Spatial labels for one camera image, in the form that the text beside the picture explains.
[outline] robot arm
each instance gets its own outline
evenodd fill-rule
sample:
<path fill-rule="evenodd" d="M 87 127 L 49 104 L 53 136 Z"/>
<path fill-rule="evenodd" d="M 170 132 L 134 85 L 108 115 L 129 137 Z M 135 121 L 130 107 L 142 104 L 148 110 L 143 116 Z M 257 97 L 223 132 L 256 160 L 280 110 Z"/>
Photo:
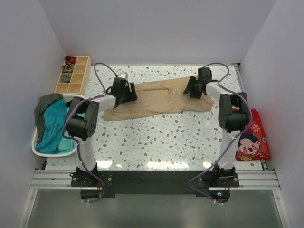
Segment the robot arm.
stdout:
<path fill-rule="evenodd" d="M 247 101 L 246 93 L 238 95 L 226 91 L 219 86 L 217 80 L 212 80 L 211 70 L 200 68 L 198 78 L 190 77 L 184 94 L 190 93 L 190 97 L 200 99 L 201 95 L 210 95 L 219 102 L 218 123 L 222 128 L 222 141 L 218 163 L 213 170 L 205 176 L 205 182 L 210 186 L 228 182 L 235 177 L 235 154 L 238 148 L 240 135 L 250 121 L 250 112 L 242 96 Z"/>
<path fill-rule="evenodd" d="M 100 98 L 97 98 L 94 101 L 83 102 L 77 108 L 66 127 L 69 135 L 77 138 L 80 142 L 80 156 L 84 165 L 90 171 L 96 168 L 91 136 L 96 130 L 98 113 L 115 108 L 121 103 L 137 100 L 134 83 L 128 82 L 126 73 L 122 73 L 116 77 L 113 81 L 113 85 L 109 89 L 111 89 L 111 92 L 107 92 L 104 96 L 100 96 Z M 66 115 L 67 118 L 82 100 L 83 98 L 81 97 L 73 98 L 68 104 L 69 112 Z M 78 165 L 78 168 L 86 171 L 82 164 Z"/>

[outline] white wall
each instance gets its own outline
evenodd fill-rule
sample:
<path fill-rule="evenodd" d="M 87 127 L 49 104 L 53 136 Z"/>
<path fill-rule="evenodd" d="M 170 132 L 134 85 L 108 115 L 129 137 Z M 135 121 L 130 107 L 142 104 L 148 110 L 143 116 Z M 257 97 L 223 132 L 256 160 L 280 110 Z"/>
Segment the white wall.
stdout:
<path fill-rule="evenodd" d="M 304 1 L 277 0 L 241 63 L 294 228 L 303 227 Z"/>
<path fill-rule="evenodd" d="M 65 52 L 106 63 L 240 62 L 276 0 L 39 0 Z"/>
<path fill-rule="evenodd" d="M 64 57 L 38 0 L 9 0 L 0 7 L 0 223 L 15 228 L 35 167 L 34 108 L 54 90 Z"/>

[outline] glass panel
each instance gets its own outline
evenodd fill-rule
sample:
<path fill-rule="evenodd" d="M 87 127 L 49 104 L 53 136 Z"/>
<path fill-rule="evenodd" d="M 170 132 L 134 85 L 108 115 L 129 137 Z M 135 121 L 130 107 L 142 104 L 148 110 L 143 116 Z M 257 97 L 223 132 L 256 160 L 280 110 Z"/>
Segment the glass panel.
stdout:
<path fill-rule="evenodd" d="M 192 195 L 117 195 L 87 206 L 79 190 L 39 190 L 28 228 L 282 228 L 272 191 L 231 191 L 225 210 Z"/>

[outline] red pillow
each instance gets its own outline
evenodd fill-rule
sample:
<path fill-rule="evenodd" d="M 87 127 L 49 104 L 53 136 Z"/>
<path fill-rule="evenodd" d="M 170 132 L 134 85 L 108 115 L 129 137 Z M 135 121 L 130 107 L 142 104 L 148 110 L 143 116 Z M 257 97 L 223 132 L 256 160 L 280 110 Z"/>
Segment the red pillow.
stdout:
<path fill-rule="evenodd" d="M 256 109 L 251 111 L 253 122 L 250 129 L 243 133 L 238 141 L 236 159 L 269 161 L 271 156 L 260 116 Z"/>

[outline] small item in tray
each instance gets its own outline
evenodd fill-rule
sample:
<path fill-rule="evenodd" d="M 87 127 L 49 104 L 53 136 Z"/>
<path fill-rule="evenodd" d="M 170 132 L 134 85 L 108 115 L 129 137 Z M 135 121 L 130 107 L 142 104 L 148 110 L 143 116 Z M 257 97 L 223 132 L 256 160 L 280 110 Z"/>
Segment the small item in tray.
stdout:
<path fill-rule="evenodd" d="M 75 56 L 66 56 L 65 57 L 66 64 L 75 64 L 76 59 L 77 58 Z"/>
<path fill-rule="evenodd" d="M 61 76 L 61 82 L 69 83 L 70 81 L 71 81 L 71 76 L 69 76 L 69 75 L 62 75 Z"/>
<path fill-rule="evenodd" d="M 62 66 L 62 73 L 72 73 L 74 70 L 73 64 L 65 64 Z"/>

